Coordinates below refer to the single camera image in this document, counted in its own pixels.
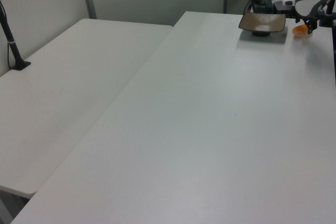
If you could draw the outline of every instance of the orange object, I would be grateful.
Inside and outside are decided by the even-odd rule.
[[[294,36],[302,38],[308,35],[308,27],[303,24],[297,27],[294,27],[292,30]]]

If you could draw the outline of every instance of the table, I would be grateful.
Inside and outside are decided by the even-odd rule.
[[[0,78],[0,190],[30,198],[172,27],[84,19]]]
[[[185,13],[13,224],[336,222],[331,31]]]

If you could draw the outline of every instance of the gray floor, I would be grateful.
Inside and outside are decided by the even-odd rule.
[[[10,224],[26,202],[19,196],[0,191],[0,224]]]

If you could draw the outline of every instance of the bowl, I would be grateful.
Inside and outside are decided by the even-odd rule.
[[[285,14],[245,13],[239,28],[252,31],[256,36],[267,36],[285,28]]]

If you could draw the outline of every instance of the black cable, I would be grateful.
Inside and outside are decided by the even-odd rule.
[[[249,0],[249,1],[247,2],[247,4],[245,5],[244,11],[243,11],[243,15],[246,13],[246,7],[247,7],[248,4],[251,3],[251,2],[252,2],[252,0]]]
[[[11,70],[11,65],[9,64],[9,43],[7,43],[7,64],[8,64],[8,68]]]

